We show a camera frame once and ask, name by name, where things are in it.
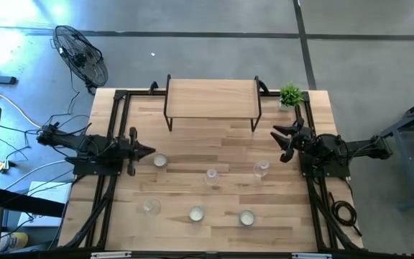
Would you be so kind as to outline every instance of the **white cable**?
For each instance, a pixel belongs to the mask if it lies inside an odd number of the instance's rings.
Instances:
[[[10,104],[12,104],[12,106],[14,106],[17,110],[19,110],[20,114],[22,114],[22,116],[27,119],[27,121],[31,124],[33,124],[34,126],[41,128],[41,126],[39,126],[38,124],[34,123],[23,111],[22,109],[20,109],[13,101],[9,100],[9,98],[5,97],[4,95],[0,94],[0,97],[2,97],[3,99],[5,99],[6,101],[8,101]]]
[[[11,187],[12,187],[12,186],[14,186],[16,183],[18,183],[18,182],[20,182],[21,180],[25,179],[27,176],[29,176],[30,174],[32,174],[32,173],[34,173],[34,172],[38,171],[39,169],[42,169],[42,168],[44,168],[44,167],[46,167],[46,166],[49,166],[49,165],[56,165],[56,164],[58,164],[58,163],[64,163],[64,162],[66,162],[66,161],[65,161],[65,160],[59,160],[59,161],[51,162],[51,163],[48,163],[48,164],[45,164],[45,165],[41,165],[40,167],[35,168],[35,169],[31,170],[30,172],[28,172],[26,175],[22,176],[22,177],[21,177],[20,179],[18,179],[17,181],[15,181],[15,182],[13,182],[13,183],[9,184],[9,186],[7,186],[4,190],[7,190],[8,188],[11,188]]]

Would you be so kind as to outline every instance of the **potted plant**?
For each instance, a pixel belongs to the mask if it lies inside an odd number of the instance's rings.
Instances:
[[[303,92],[293,82],[280,89],[279,110],[291,111],[303,101]]]

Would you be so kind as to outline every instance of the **white pot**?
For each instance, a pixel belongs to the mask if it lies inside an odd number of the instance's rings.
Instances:
[[[294,106],[287,106],[279,102],[279,110],[284,112],[292,112],[295,110]]]

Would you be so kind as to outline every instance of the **standing fan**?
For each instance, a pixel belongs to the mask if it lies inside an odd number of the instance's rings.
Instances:
[[[86,83],[89,93],[94,94],[92,88],[105,85],[108,71],[101,51],[78,30],[59,25],[54,30],[53,42],[68,67]]]

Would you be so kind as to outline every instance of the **butcher block tabletop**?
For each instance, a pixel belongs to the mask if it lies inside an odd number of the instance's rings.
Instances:
[[[106,136],[115,90],[97,90],[87,134]],[[309,91],[309,96],[317,134],[336,134],[328,92]],[[163,115],[164,100],[164,96],[131,98],[126,136],[129,127],[136,127],[139,142],[166,155],[168,165],[155,167],[152,154],[140,160],[135,176],[122,173],[118,177],[107,250],[317,251],[308,190],[298,156],[281,163],[280,148],[270,135],[273,125],[290,126],[295,112],[279,111],[277,97],[262,97],[262,118],[255,132],[250,132],[249,121],[224,118],[177,119],[176,127],[169,132]],[[261,160],[270,162],[270,170],[258,178],[253,166]],[[205,184],[204,175],[210,168],[219,173],[217,186]],[[91,213],[97,178],[86,176],[72,188],[59,245],[71,240]],[[352,204],[346,183],[328,178],[327,187],[335,200]],[[150,199],[160,202],[161,210],[156,216],[143,210],[143,203]],[[205,210],[200,222],[189,218],[193,206]],[[254,213],[252,226],[239,223],[243,210]],[[101,219],[97,221],[94,244]],[[321,226],[328,244],[325,222]],[[362,246],[352,228],[342,229]]]

